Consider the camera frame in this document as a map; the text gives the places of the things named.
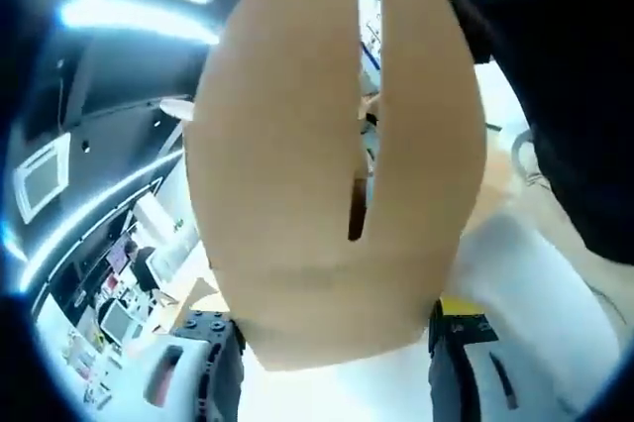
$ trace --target person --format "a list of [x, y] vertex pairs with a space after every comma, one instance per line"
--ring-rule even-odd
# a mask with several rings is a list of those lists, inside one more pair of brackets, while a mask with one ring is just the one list
[[128, 241], [124, 247], [126, 256], [132, 261], [130, 269], [137, 279], [141, 291], [149, 293], [151, 297], [162, 306], [165, 306], [165, 302], [175, 305], [178, 301], [159, 289], [157, 281], [148, 268], [148, 258], [154, 251], [155, 248], [153, 247], [143, 247], [139, 249], [139, 246], [134, 241]]

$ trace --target black clothing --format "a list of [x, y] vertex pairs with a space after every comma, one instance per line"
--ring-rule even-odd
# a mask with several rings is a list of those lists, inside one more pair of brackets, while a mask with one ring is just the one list
[[152, 276], [150, 269], [148, 268], [148, 258], [155, 251], [154, 247], [144, 247], [137, 253], [137, 258], [130, 265], [132, 273], [137, 278], [139, 288], [141, 291], [151, 291], [159, 289], [157, 281]]

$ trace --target computer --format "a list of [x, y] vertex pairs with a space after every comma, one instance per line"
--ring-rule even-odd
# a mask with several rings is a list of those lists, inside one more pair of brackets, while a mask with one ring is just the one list
[[110, 306], [100, 327], [120, 347], [137, 338], [143, 331], [143, 325], [119, 301]]

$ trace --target ceiling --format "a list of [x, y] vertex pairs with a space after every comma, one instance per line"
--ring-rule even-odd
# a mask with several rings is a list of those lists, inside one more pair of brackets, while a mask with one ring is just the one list
[[[177, 122], [160, 111], [159, 101], [166, 96], [193, 97], [209, 52], [198, 44], [149, 33], [70, 30], [55, 20], [59, 1], [29, 3], [29, 34], [37, 35], [39, 54], [31, 67], [22, 115], [10, 137], [8, 165], [14, 168], [45, 143], [71, 132], [69, 186], [26, 225], [10, 181], [5, 182], [5, 222], [27, 257], [82, 203], [181, 143], [174, 141]], [[237, 1], [213, 0], [192, 14], [220, 28]], [[84, 142], [89, 153], [84, 152]], [[105, 213], [156, 175], [167, 174], [170, 166], [135, 181], [82, 221], [60, 244], [59, 256], [47, 260], [34, 286], [42, 285], [64, 251]]]

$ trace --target white floor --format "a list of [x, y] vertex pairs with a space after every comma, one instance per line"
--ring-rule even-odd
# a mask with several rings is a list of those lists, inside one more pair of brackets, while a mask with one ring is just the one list
[[426, 335], [398, 351], [325, 368], [266, 372], [250, 349], [243, 363], [240, 422], [433, 420]]

